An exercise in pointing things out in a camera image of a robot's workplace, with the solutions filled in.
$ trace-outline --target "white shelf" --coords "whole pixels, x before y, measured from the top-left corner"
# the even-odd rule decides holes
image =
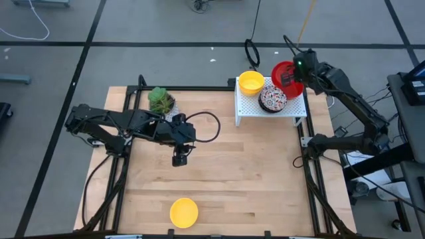
[[[265,77],[264,87],[271,86],[272,79],[270,77]],[[255,96],[245,96],[242,94],[239,88],[239,77],[236,78],[235,84],[235,118],[236,126],[239,126],[238,121],[240,122],[241,117],[290,117],[290,118],[305,118],[307,117],[307,112],[305,110],[304,96],[303,94],[299,95],[295,99],[288,100],[285,108],[278,113],[268,113],[264,111],[258,104],[258,96],[260,93]]]

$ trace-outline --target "yellow plate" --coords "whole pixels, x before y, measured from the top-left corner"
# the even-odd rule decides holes
[[[176,200],[170,209],[170,219],[178,228],[188,228],[198,219],[198,206],[191,199]]]
[[[264,86],[264,76],[259,72],[249,70],[239,76],[240,91],[245,96],[255,96]]]

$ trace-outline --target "red bowl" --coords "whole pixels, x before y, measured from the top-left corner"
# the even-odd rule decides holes
[[[287,74],[291,78],[289,84],[282,85],[281,75]],[[273,68],[272,71],[273,85],[281,89],[288,100],[298,97],[304,90],[304,85],[294,80],[294,64],[293,62],[284,61]]]

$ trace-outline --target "wooden tabletop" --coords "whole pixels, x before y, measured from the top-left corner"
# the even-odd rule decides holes
[[[126,87],[111,87],[105,109],[122,111],[125,92]],[[261,236],[270,230],[274,236],[313,236],[303,170],[292,166],[301,151],[291,118],[244,118],[236,127],[234,92],[170,94],[187,116],[200,111],[214,113],[221,121],[221,133],[213,142],[195,143],[197,148],[188,164],[178,168],[171,166],[172,148],[135,139],[119,233],[166,234],[174,228],[176,234]],[[325,96],[308,91],[308,99],[315,132],[333,135]],[[147,109],[145,91],[140,106]],[[190,121],[198,139],[209,139],[216,133],[217,124],[210,116]],[[88,173],[105,156],[103,147],[95,149]],[[334,151],[327,151],[326,156],[338,159]],[[90,181],[86,220],[104,199],[111,161]],[[321,165],[330,205],[356,231],[341,167],[330,161]],[[176,228],[169,218],[171,205],[182,197],[193,199],[199,208],[197,222],[187,229]],[[113,202],[109,227],[114,208]],[[80,213],[81,205],[75,229],[82,227]]]

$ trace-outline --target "potted plant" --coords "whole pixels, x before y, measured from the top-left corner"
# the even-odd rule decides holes
[[[175,98],[165,88],[155,87],[148,95],[149,110],[165,115],[167,121],[179,113]]]

